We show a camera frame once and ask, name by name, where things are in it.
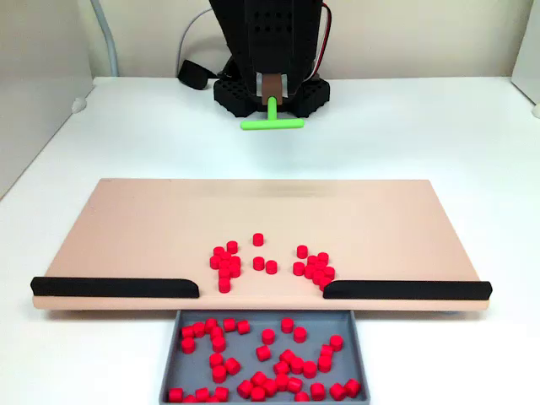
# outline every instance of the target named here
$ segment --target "wooden board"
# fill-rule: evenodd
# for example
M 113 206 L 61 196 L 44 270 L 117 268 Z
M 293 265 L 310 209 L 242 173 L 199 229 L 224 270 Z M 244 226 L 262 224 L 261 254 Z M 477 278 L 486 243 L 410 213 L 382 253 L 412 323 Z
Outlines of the wooden board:
M 255 247 L 251 236 L 265 235 Z M 208 259 L 240 244 L 242 275 L 218 291 Z M 428 181 L 104 179 L 47 277 L 188 278 L 198 299 L 35 296 L 44 309 L 309 309 L 476 311 L 487 300 L 325 300 L 295 277 L 299 244 L 326 251 L 337 279 L 478 281 Z M 256 272 L 255 256 L 278 262 Z

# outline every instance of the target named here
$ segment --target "red cylinder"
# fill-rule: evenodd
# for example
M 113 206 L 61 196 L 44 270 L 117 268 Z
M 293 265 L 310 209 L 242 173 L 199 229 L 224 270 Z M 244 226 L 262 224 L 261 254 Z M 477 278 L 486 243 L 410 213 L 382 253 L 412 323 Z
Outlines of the red cylinder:
M 218 270 L 220 263 L 221 263 L 221 257 L 219 256 L 210 257 L 210 268 L 212 268 L 213 270 Z
M 262 384 L 264 384 L 264 381 L 266 381 L 267 379 L 268 377 L 266 377 L 262 371 L 258 371 L 251 378 L 251 382 L 253 383 L 254 386 L 261 386 Z
M 213 369 L 218 365 L 223 365 L 223 356 L 220 353 L 210 354 L 208 361 L 210 362 L 210 367 Z
M 225 249 L 222 246 L 216 246 L 213 249 L 213 254 L 215 256 L 221 256 L 221 253 L 223 253 L 224 251 L 225 251 Z
M 320 382 L 311 384 L 310 391 L 311 399 L 314 401 L 324 401 L 324 399 L 327 397 L 327 392 Z
M 272 357 L 272 352 L 268 346 L 261 346 L 260 348 L 257 348 L 255 352 L 259 361 L 267 361 Z
M 285 350 L 283 353 L 281 353 L 279 355 L 279 359 L 281 361 L 284 361 L 285 363 L 289 363 L 289 364 L 292 361 L 292 359 L 294 359 L 295 357 L 296 356 L 294 355 L 294 353 L 290 349 Z
M 327 287 L 327 285 L 329 283 L 331 283 L 331 282 L 332 282 L 332 280 L 330 278 L 327 278 L 327 277 L 321 278 L 321 281 L 319 282 L 319 290 L 324 291 L 324 289 Z
M 288 374 L 289 373 L 289 365 L 285 363 L 284 361 L 280 361 L 279 363 L 275 364 L 273 366 L 273 372 L 276 373 L 276 375 L 279 374 Z
M 343 348 L 343 338 L 339 335 L 330 337 L 330 346 L 334 352 L 339 352 Z
M 230 278 L 220 278 L 218 281 L 219 292 L 227 294 L 230 292 Z
M 321 253 L 319 253 L 317 255 L 319 261 L 321 262 L 324 262 L 325 266 L 328 264 L 328 260 L 330 259 L 330 257 L 328 256 L 328 253 L 322 251 Z
M 204 331 L 210 333 L 217 325 L 218 321 L 215 318 L 208 318 L 206 322 L 204 322 Z
M 238 333 L 240 335 L 245 335 L 246 333 L 249 333 L 251 330 L 250 322 L 240 321 L 236 324 L 236 329 L 238 329 Z
M 319 361 L 317 362 L 317 368 L 321 373 L 328 373 L 332 369 L 332 357 L 319 357 Z
M 313 273 L 314 272 L 315 272 L 315 266 L 313 266 L 312 264 L 308 264 L 304 269 L 304 276 L 308 280 L 311 280 L 311 279 L 313 279 Z
M 243 380 L 236 388 L 236 391 L 242 398 L 247 399 L 250 397 L 251 391 L 253 391 L 253 384 L 249 380 Z
M 295 276 L 303 276 L 305 270 L 305 265 L 303 262 L 296 262 L 293 264 L 293 274 Z
M 193 324 L 193 332 L 195 333 L 195 338 L 202 338 L 204 336 L 205 327 L 202 322 L 196 322 Z
M 253 258 L 253 269 L 260 272 L 261 270 L 264 270 L 264 258 L 257 256 Z
M 281 321 L 281 332 L 291 333 L 294 328 L 294 321 L 291 318 L 284 318 Z
M 223 319 L 223 328 L 226 332 L 233 332 L 236 329 L 235 318 Z
M 262 234 L 254 234 L 253 235 L 253 245 L 254 246 L 262 246 L 264 243 L 264 236 Z
M 223 339 L 222 337 L 216 337 L 212 341 L 212 350 L 216 353 L 223 352 L 226 347 L 227 347 L 227 343 L 225 342 L 225 339 Z
M 184 390 L 181 388 L 169 389 L 169 402 L 182 402 L 184 400 Z
M 193 339 L 193 337 L 186 337 L 182 339 L 181 347 L 183 353 L 191 354 L 195 351 L 197 345 L 195 344 L 195 340 Z
M 278 391 L 287 391 L 287 386 L 289 385 L 289 378 L 286 374 L 278 374 L 276 376 L 276 387 Z
M 195 398 L 197 402 L 206 402 L 210 398 L 210 391 L 208 388 L 201 388 L 195 391 Z
M 299 259 L 306 259 L 308 255 L 307 246 L 300 245 L 296 248 L 296 256 Z
M 232 278 L 238 278 L 240 276 L 240 265 L 230 264 L 229 265 L 229 274 Z
M 229 242 L 227 242 L 227 252 L 231 255 L 235 255 L 236 253 L 238 253 L 238 242 L 236 242 L 235 240 L 230 240 Z
M 225 361 L 225 369 L 227 369 L 227 372 L 231 375 L 238 374 L 241 368 L 241 364 L 234 357 L 231 357 Z
M 310 396 L 307 395 L 307 392 L 301 391 L 294 396 L 294 401 L 295 402 L 309 402 Z
M 293 393 L 300 392 L 302 389 L 302 380 L 300 378 L 291 377 L 289 378 L 289 384 L 287 384 L 287 390 Z
M 215 327 L 210 332 L 210 339 L 214 340 L 215 338 L 222 338 L 224 336 L 223 329 L 221 327 Z
M 276 332 L 272 329 L 265 329 L 262 331 L 262 342 L 264 344 L 273 344 L 276 339 Z
M 276 392 L 278 392 L 278 385 L 276 384 L 276 381 L 270 378 L 264 381 L 262 388 L 264 388 L 264 391 L 267 393 L 267 397 L 273 397 L 276 395 Z
M 317 364 L 313 361 L 306 361 L 304 363 L 304 377 L 315 378 L 317 375 Z
M 321 346 L 321 356 L 330 356 L 334 354 L 334 349 L 329 344 L 323 344 Z
M 294 329 L 293 339 L 297 343 L 303 343 L 307 339 L 307 331 L 303 327 L 296 327 Z
M 227 379 L 227 370 L 222 365 L 217 365 L 212 369 L 212 380 L 216 384 L 221 384 Z
M 336 383 L 330 387 L 330 395 L 332 396 L 334 401 L 342 401 L 347 396 L 347 392 L 341 384 Z
M 322 269 L 324 276 L 333 280 L 336 277 L 336 269 L 332 266 L 326 266 Z
M 358 396 L 360 389 L 362 386 L 359 382 L 357 382 L 354 378 L 351 378 L 349 381 L 347 381 L 347 384 L 345 384 L 345 391 L 347 392 L 347 396 L 351 398 L 355 398 Z
M 266 399 L 267 393 L 264 391 L 264 388 L 261 386 L 256 386 L 251 390 L 251 401 L 252 402 L 264 402 Z
M 227 402 L 229 401 L 229 388 L 218 386 L 213 395 L 217 397 L 220 402 Z
M 182 337 L 183 338 L 194 338 L 195 332 L 193 331 L 193 327 L 183 327 L 182 328 Z
M 295 357 L 290 362 L 290 370 L 293 374 L 302 374 L 304 372 L 304 360 L 300 357 Z
M 267 261 L 267 274 L 275 274 L 278 272 L 278 264 L 275 260 L 269 260 Z

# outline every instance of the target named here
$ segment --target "white tabletop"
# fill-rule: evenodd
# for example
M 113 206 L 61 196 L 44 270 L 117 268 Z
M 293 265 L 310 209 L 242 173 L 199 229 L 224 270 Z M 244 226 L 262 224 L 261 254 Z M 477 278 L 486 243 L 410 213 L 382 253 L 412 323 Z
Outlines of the white tabletop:
M 156 404 L 174 312 L 46 312 L 42 275 L 101 177 L 430 179 L 485 313 L 359 313 L 373 405 L 529 403 L 540 363 L 540 121 L 506 78 L 333 81 L 305 129 L 167 78 L 99 78 L 0 202 L 0 402 Z

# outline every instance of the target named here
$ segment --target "black 3d-printed mount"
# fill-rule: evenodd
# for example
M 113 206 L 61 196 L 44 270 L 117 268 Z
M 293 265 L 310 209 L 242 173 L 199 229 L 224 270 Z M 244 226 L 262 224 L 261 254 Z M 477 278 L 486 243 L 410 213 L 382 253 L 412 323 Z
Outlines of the black 3d-printed mount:
M 267 108 L 262 105 L 260 97 L 254 98 L 248 93 L 241 78 L 218 80 L 213 86 L 213 98 L 236 117 L 247 117 L 255 111 L 266 111 Z M 304 82 L 294 98 L 283 98 L 283 105 L 278 106 L 278 111 L 306 118 L 329 100 L 330 84 L 314 78 Z

